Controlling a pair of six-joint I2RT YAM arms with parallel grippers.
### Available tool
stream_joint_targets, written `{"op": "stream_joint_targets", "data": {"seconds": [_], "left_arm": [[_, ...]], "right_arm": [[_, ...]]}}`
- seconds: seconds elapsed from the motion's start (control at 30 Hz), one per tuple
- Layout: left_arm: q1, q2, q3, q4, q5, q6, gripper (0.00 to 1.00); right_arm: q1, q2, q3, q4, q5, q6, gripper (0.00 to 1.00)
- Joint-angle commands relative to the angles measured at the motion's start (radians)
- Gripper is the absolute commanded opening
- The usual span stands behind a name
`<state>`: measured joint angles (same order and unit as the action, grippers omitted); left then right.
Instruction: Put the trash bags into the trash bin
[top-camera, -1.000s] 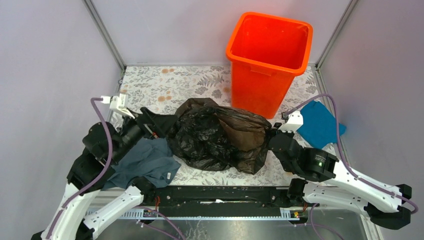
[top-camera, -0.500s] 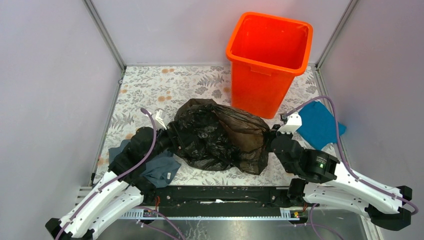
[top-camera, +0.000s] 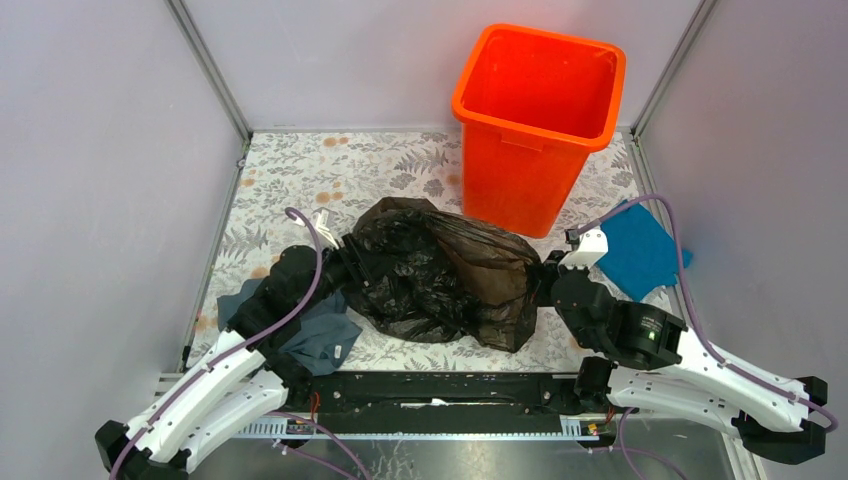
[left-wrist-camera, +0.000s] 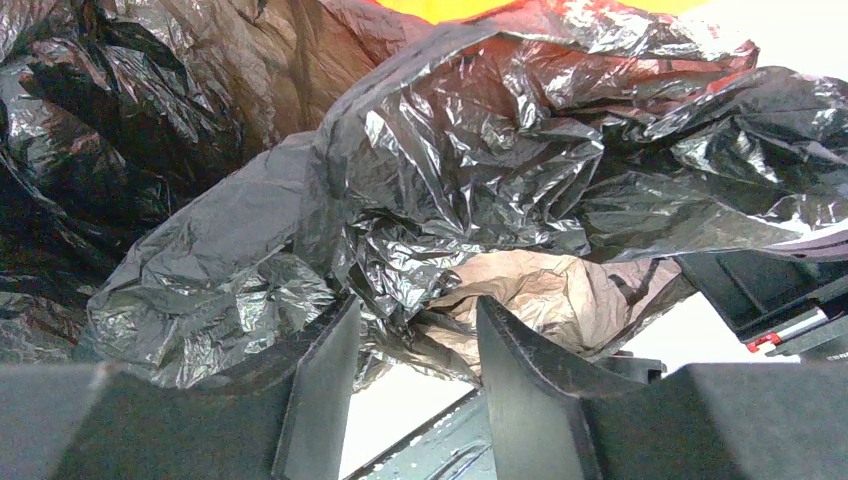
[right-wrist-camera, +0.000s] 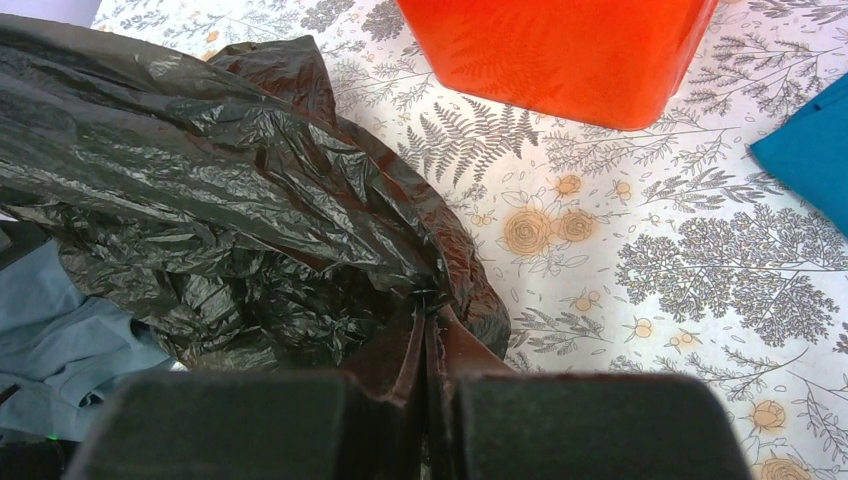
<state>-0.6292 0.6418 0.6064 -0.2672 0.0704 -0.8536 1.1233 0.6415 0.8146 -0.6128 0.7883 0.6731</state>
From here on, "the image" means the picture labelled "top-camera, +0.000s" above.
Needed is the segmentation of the black plastic trash bag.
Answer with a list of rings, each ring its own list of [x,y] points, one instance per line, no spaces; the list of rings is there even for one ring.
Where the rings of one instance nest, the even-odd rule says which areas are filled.
[[[380,333],[418,343],[471,336],[508,353],[534,334],[542,261],[522,237],[405,197],[379,200],[352,237],[376,265],[367,286],[343,295]]]

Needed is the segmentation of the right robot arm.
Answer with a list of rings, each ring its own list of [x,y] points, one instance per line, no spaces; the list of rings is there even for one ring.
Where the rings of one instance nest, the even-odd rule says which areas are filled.
[[[585,412],[627,408],[665,413],[710,427],[772,462],[798,465],[823,455],[826,429],[810,420],[827,402],[815,376],[787,378],[705,348],[673,314],[615,298],[587,269],[554,251],[529,268],[530,298],[551,307],[583,359],[568,399]]]

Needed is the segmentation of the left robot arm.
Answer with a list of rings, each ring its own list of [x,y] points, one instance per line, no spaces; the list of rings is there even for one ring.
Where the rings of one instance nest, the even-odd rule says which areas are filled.
[[[344,289],[376,285],[391,261],[347,235],[337,249],[285,249],[262,279],[220,298],[216,342],[160,399],[95,434],[112,479],[185,479],[219,445],[280,407],[316,400],[361,333]]]

